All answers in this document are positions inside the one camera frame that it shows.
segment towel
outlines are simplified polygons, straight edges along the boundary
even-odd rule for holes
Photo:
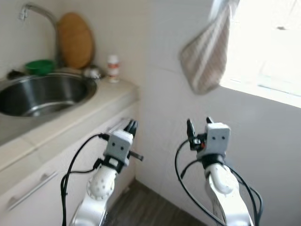
[[[221,81],[227,64],[230,22],[238,3],[225,3],[217,17],[180,52],[182,70],[195,94],[206,94]]]

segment sink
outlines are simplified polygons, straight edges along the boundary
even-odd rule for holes
[[[0,113],[38,117],[62,111],[90,99],[96,90],[91,80],[70,74],[26,77],[0,90]]]
[[[92,79],[71,73],[0,81],[0,145],[72,111],[96,90]]]

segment drawer handle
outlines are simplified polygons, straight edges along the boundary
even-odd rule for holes
[[[125,124],[125,121],[130,121],[130,120],[131,120],[130,118],[121,118],[119,122],[117,122],[111,127],[108,127],[106,133],[110,134],[114,132],[115,130],[119,129],[119,127],[121,127],[123,124]]]
[[[23,201],[25,201],[29,196],[31,196],[33,193],[35,193],[36,191],[38,191],[41,187],[43,187],[46,183],[48,183],[56,175],[57,175],[57,172],[53,172],[50,175],[43,174],[42,177],[41,177],[41,179],[40,179],[40,183],[37,184],[32,190],[30,190],[28,193],[26,193],[25,195],[23,195],[20,198],[12,197],[8,201],[8,210],[11,211],[13,208],[15,208],[16,206],[18,206]]]

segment cabinet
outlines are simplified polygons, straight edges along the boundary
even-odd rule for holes
[[[21,183],[10,189],[0,197],[0,225],[2,226],[59,226],[62,223],[62,204],[60,194],[60,182],[66,173],[72,157],[80,145],[91,135],[106,132],[112,126],[118,124],[122,118],[136,117],[136,104],[131,105],[118,115],[113,116],[104,124],[98,126],[81,140],[70,145],[58,156],[45,164],[35,173],[31,174]],[[102,157],[106,142],[98,138],[91,140],[77,157],[73,170],[91,169],[98,157]],[[74,214],[75,209],[84,197],[87,179],[92,175],[71,175],[68,182],[66,208],[67,222]],[[34,188],[40,183],[41,177],[47,178],[46,183],[39,189]],[[116,179],[113,195],[110,198],[109,207],[118,198],[122,191],[135,178],[135,161],[131,159],[130,165],[121,172]],[[8,203],[12,197],[20,198],[32,191],[32,194],[23,202],[8,210]]]

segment white countertop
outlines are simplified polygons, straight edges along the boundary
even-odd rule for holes
[[[132,83],[100,80],[83,105],[0,146],[0,195],[137,100],[138,87]]]

